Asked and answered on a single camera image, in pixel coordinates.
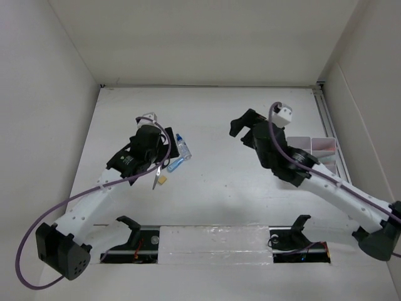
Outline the clear spray bottle blue cap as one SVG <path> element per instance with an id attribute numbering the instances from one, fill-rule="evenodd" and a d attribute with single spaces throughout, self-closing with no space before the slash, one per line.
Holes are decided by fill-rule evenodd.
<path id="1" fill-rule="evenodd" d="M 190 150 L 189 150 L 186 142 L 179 134 L 176 134 L 176 139 L 177 139 L 177 148 L 179 150 L 181 157 L 185 161 L 188 161 L 189 159 L 191 159 L 192 154 L 190 153 Z"/>

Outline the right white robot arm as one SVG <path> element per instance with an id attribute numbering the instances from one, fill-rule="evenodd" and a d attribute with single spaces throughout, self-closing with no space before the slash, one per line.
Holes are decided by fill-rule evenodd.
<path id="1" fill-rule="evenodd" d="M 319 196 L 356 224 L 349 229 L 351 240 L 368 256 L 389 261 L 400 238 L 400 202 L 388 203 L 342 181 L 312 154 L 288 145 L 284 128 L 291 122 L 292 109 L 272 104 L 269 116 L 248 109 L 230 123 L 236 137 L 247 127 L 242 143 L 255 150 L 261 166 L 278 179 Z"/>

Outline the blue correction tape dispenser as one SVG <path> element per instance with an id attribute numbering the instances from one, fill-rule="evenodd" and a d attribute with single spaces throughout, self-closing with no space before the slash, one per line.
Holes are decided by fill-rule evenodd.
<path id="1" fill-rule="evenodd" d="M 185 159 L 183 157 L 176 159 L 174 162 L 169 164 L 169 166 L 167 167 L 167 172 L 175 171 L 184 161 Z"/>

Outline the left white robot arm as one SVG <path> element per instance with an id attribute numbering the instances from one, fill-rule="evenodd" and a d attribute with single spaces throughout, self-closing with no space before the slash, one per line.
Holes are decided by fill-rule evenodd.
<path id="1" fill-rule="evenodd" d="M 35 232 L 38 256 L 63 278 L 74 280 L 92 258 L 104 259 L 114 248 L 139 250 L 145 243 L 141 225 L 122 215 L 100 231 L 95 223 L 111 210 L 117 198 L 137 179 L 160 171 L 179 151 L 172 128 L 157 122 L 138 124 L 136 134 L 106 164 L 96 186 L 53 224 L 42 223 Z"/>

